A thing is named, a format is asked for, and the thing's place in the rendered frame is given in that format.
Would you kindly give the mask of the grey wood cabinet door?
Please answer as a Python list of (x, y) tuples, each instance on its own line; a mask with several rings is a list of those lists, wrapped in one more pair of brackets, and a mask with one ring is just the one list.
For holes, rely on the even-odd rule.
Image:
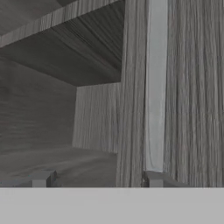
[[(143, 187), (150, 0), (125, 0), (116, 184)], [(168, 0), (162, 173), (224, 186), (224, 0)]]

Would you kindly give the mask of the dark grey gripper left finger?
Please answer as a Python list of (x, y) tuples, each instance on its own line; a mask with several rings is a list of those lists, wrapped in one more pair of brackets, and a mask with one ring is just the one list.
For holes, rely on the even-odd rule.
[(25, 178), (0, 181), (0, 187), (52, 187), (56, 179), (55, 170), (43, 170)]

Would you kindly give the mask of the grey wood open cabinet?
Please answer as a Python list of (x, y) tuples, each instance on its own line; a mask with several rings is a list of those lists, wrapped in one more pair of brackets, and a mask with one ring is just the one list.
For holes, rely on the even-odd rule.
[(116, 184), (125, 0), (70, 0), (0, 36), (0, 181)]

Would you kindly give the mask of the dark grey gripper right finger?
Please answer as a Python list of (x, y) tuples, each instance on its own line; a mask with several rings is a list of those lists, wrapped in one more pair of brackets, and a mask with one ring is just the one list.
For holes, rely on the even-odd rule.
[(169, 177), (162, 172), (145, 171), (143, 173), (144, 187), (187, 187), (186, 184)]

